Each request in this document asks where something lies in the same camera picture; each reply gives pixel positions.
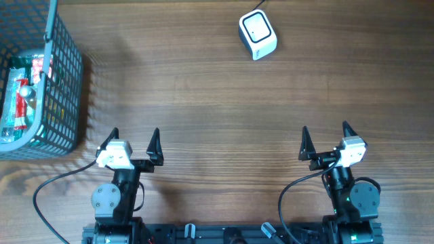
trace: small white object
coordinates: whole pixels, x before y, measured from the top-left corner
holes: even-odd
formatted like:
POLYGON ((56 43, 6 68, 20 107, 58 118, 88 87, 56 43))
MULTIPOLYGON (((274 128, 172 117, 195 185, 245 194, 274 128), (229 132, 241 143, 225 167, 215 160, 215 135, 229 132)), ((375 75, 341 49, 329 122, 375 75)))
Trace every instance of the small white object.
POLYGON ((239 19, 239 38, 253 60, 270 54, 277 47, 277 37, 265 13, 256 9, 239 19))
POLYGON ((366 151, 366 144, 360 136, 345 137, 340 141, 340 145, 344 149, 340 151, 340 159, 336 165, 337 167, 350 167, 363 159, 366 151))
POLYGON ((102 151, 96 162, 98 166, 106 165, 112 169, 134 169, 130 157, 132 154, 131 145, 127 140, 112 139, 102 151))

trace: wooden table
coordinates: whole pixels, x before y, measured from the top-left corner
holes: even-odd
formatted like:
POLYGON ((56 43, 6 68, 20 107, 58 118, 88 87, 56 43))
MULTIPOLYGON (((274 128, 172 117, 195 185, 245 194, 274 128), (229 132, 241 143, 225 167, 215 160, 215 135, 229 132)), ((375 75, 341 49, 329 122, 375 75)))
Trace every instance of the wooden table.
MULTIPOLYGON (((283 187, 310 173, 298 162, 308 125, 330 150, 347 120, 368 142, 353 167, 382 186, 386 243, 434 238, 434 14, 419 1, 269 1, 276 51, 253 62, 237 33, 257 1, 61 5, 83 52, 81 142, 59 159, 0 164, 0 243, 59 243, 31 197, 48 178, 94 160, 118 127, 144 158, 155 127, 163 167, 142 174, 146 223, 279 222, 283 187)), ((93 167, 45 187, 41 211, 70 242, 94 222, 93 167)), ((287 221, 333 209, 321 180, 285 197, 287 221)))

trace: black cable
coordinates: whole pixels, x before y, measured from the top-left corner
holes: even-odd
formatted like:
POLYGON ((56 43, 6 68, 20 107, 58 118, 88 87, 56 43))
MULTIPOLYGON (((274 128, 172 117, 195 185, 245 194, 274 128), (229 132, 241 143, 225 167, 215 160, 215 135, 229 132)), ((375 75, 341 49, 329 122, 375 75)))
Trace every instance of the black cable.
POLYGON ((63 178, 65 176, 70 176, 73 175, 75 173, 79 173, 83 170, 86 170, 88 168, 90 168, 91 166, 93 166, 96 163, 96 161, 93 161, 92 163, 86 165, 85 167, 82 167, 80 169, 76 169, 74 171, 70 171, 68 173, 65 174, 61 174, 59 176, 56 176, 54 178, 51 178, 49 180, 47 180, 46 182, 42 183, 40 186, 38 186, 38 188, 35 190, 35 193, 33 193, 33 207, 35 207, 36 212, 38 213, 39 217, 42 219, 42 221, 44 222, 45 225, 47 225, 47 227, 65 244, 69 244, 68 241, 65 240, 65 238, 63 238, 56 230, 54 230, 53 226, 47 221, 47 219, 45 219, 45 217, 43 216, 43 214, 41 213, 41 210, 39 210, 38 204, 36 202, 36 196, 38 195, 38 192, 46 185, 48 185, 49 183, 53 182, 54 180, 58 180, 60 178, 63 178))
POLYGON ((284 190, 280 193, 279 202, 278 202, 278 204, 277 204, 277 206, 278 206, 278 210, 279 210, 280 221, 282 222, 282 225, 283 225, 283 228, 285 229, 285 231, 289 234, 289 236, 294 240, 295 243, 297 243, 297 244, 302 244, 302 243, 301 243, 300 241, 298 241, 298 240, 296 239, 296 237, 295 237, 295 236, 290 232, 290 230, 287 228, 287 226, 286 226, 286 224, 285 224, 285 220, 283 220, 283 214, 282 214, 282 198, 283 198, 283 195, 285 194, 285 192, 286 192, 286 191, 287 191, 291 186, 293 186, 293 185, 295 185, 295 184, 297 184, 297 183, 299 183, 299 182, 302 182, 302 181, 308 180, 308 179, 310 179, 310 178, 314 178, 314 177, 316 177, 316 176, 320 176, 321 174, 325 174, 325 173, 329 172, 330 170, 332 170, 332 169, 333 169, 337 164, 338 164, 338 161, 336 161, 335 163, 333 163, 332 166, 330 166, 328 169, 325 169, 325 170, 323 170, 323 171, 317 172, 317 173, 315 173, 315 174, 311 174, 311 175, 305 176, 305 177, 300 178, 300 179, 298 179, 298 180, 294 180, 293 182, 291 182, 290 184, 288 184, 288 185, 284 188, 284 190))
POLYGON ((107 169, 109 169, 109 170, 111 170, 111 171, 114 171, 114 169, 112 169, 110 166, 108 166, 108 165, 105 165, 105 167, 107 168, 107 169))
POLYGON ((255 9, 257 9, 261 4, 263 4, 265 2, 265 0, 262 0, 252 11, 254 11, 255 9))
POLYGON ((142 200, 142 204, 140 204, 140 206, 138 206, 137 208, 135 208, 134 211, 139 211, 143 207, 143 204, 144 204, 144 187, 143 187, 143 184, 141 182, 138 182, 138 183, 142 187, 143 200, 142 200))
POLYGON ((323 185, 324 185, 325 191, 327 192, 328 197, 332 198, 332 193, 330 193, 330 188, 328 187, 328 184, 326 182, 326 179, 324 179, 324 176, 325 176, 325 174, 321 175, 321 180, 323 181, 323 185))

